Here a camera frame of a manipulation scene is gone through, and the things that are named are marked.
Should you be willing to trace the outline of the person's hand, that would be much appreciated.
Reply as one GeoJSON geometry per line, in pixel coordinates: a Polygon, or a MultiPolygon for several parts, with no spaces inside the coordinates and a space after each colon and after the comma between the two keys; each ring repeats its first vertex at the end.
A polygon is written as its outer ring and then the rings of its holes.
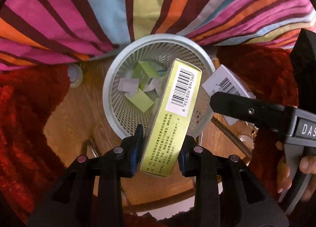
{"type": "MultiPolygon", "coordinates": [[[[312,174],[308,186],[301,197],[302,202],[309,201],[315,192],[315,156],[306,156],[301,159],[299,169],[303,174],[312,174]]],[[[291,188],[292,181],[289,178],[290,168],[285,163],[285,156],[282,156],[277,166],[277,192],[281,193],[284,189],[291,188]]]]}

